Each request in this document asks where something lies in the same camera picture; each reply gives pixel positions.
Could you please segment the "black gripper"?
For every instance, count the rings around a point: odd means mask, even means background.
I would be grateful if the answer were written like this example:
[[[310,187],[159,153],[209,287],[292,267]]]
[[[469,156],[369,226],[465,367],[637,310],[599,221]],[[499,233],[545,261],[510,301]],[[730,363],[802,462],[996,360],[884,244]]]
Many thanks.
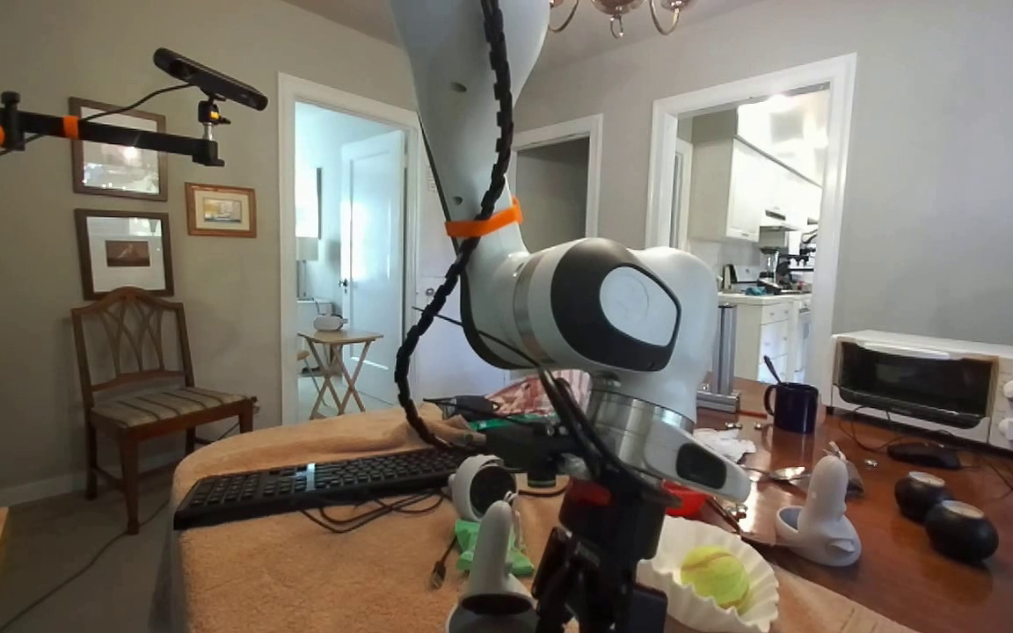
[[[539,633],[664,633],[667,600],[637,582],[657,554],[667,498],[632,479],[572,482],[532,594]]]

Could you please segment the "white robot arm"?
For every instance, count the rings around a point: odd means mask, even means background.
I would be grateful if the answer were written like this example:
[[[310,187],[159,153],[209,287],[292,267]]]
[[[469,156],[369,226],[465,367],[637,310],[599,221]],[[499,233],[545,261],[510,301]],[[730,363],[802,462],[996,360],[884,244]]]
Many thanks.
[[[512,507],[478,509],[465,633],[661,633],[667,600],[637,582],[657,554],[667,489],[749,493],[746,471],[694,435],[715,367],[716,281],[678,246],[593,233],[599,176],[541,172],[512,153],[512,105],[558,0],[390,0],[452,264],[439,301],[469,344],[528,369],[551,419],[499,459],[562,471],[568,493],[539,573],[510,573]]]

